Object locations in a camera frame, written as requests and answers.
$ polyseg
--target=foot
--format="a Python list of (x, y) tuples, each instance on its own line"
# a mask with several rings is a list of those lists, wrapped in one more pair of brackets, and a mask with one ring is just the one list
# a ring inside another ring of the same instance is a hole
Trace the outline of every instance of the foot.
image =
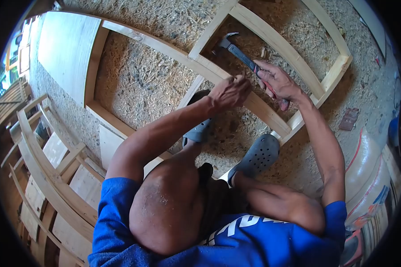
[(275, 136), (265, 134), (257, 138), (240, 163), (233, 167), (227, 176), (227, 182), (234, 186), (233, 177), (236, 172), (242, 172), (246, 177), (254, 179), (263, 170), (268, 170), (278, 159), (279, 141)]
[[(188, 105), (200, 100), (204, 96), (209, 94), (209, 90), (203, 90), (195, 93), (190, 99)], [(188, 141), (191, 140), (196, 143), (204, 143), (208, 140), (208, 133), (211, 130), (211, 126), (213, 124), (213, 118), (208, 118), (205, 121), (201, 122), (193, 129), (188, 131), (185, 135), (182, 136), (182, 146), (185, 147), (188, 144)]]

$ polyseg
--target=plywood sheet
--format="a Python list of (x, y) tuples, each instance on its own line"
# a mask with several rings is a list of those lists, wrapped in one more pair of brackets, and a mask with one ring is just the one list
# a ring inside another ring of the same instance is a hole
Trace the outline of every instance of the plywood sheet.
[[(100, 148), (101, 148), (101, 163), (104, 169), (108, 169), (108, 165), (112, 160), (114, 153), (117, 148), (123, 142), (123, 139), (107, 129), (106, 127), (100, 125)], [(150, 171), (155, 168), (159, 163), (161, 163), (163, 159), (157, 157), (154, 160), (150, 161), (147, 165), (144, 166), (144, 178)]]
[[(40, 35), (38, 61), (59, 86), (82, 107), (85, 104), (88, 65), (100, 24), (101, 19), (98, 18), (66, 12), (48, 12)], [(101, 51), (103, 46), (102, 42), (99, 48)], [(100, 56), (92, 58), (98, 62), (99, 59)]]
[[(65, 157), (68, 149), (63, 144), (63, 142), (61, 142), (58, 136), (53, 133), (43, 147), (43, 152), (45, 153), (52, 166), (57, 167), (61, 160)], [(45, 196), (43, 195), (42, 191), (39, 189), (31, 175), (28, 179), (27, 188), (25, 189), (25, 196), (27, 197), (28, 202), (32, 206), (33, 210), (36, 212), (37, 216), (40, 218), (40, 214), (44, 211), (46, 204)], [(31, 216), (25, 203), (22, 204), (21, 221), (27, 228), (31, 238), (37, 242), (39, 226), (34, 218)]]
[[(86, 168), (80, 165), (70, 182), (70, 187), (87, 204), (95, 210), (98, 209), (101, 198), (101, 183)], [(55, 218), (52, 233), (66, 248), (86, 262), (88, 255), (92, 252), (92, 243), (81, 236), (59, 214)], [(68, 263), (69, 261), (72, 262), (71, 260), (73, 259), (68, 258), (67, 255), (61, 255), (60, 252), (59, 266), (69, 266)]]

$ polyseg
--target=hand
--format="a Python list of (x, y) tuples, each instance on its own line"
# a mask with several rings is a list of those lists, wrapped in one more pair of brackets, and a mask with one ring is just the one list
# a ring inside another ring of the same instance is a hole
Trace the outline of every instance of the hand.
[(243, 75), (229, 77), (219, 82), (209, 93), (218, 112), (234, 107), (242, 107), (242, 104), (251, 93), (251, 83)]
[(258, 76), (267, 81), (276, 93), (275, 96), (260, 80), (258, 83), (262, 89), (266, 89), (266, 94), (268, 96), (297, 102), (297, 99), (303, 94), (303, 91), (282, 68), (264, 61), (254, 60), (254, 62), (264, 69), (264, 71), (258, 72)]

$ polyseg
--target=knee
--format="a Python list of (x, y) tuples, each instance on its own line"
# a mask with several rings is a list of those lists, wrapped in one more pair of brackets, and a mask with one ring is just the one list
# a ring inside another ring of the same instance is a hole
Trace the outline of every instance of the knee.
[(291, 221), (314, 235), (321, 236), (325, 229), (324, 209), (321, 204), (302, 193), (293, 193), (289, 217)]

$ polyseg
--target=hammer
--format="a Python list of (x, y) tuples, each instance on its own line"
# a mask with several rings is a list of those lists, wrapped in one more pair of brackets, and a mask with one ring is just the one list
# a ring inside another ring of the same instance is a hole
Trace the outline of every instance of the hammer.
[[(237, 58), (239, 58), (242, 62), (245, 63), (246, 66), (250, 68), (258, 77), (258, 71), (260, 70), (260, 67), (254, 63), (254, 61), (251, 60), (251, 58), (247, 57), (246, 54), (244, 54), (237, 46), (234, 44), (230, 43), (230, 41), (227, 39), (229, 36), (239, 34), (239, 32), (230, 32), (226, 34), (223, 39), (218, 43), (219, 47), (224, 47), (227, 50), (229, 50), (230, 53), (235, 55)], [(281, 110), (286, 111), (289, 106), (289, 101), (287, 99), (279, 99), (278, 96), (276, 95), (275, 91), (273, 90), (272, 86), (265, 80), (261, 79), (261, 81), (267, 86), (267, 88), (276, 96), (277, 100), (280, 100), (279, 102), (279, 107)]]

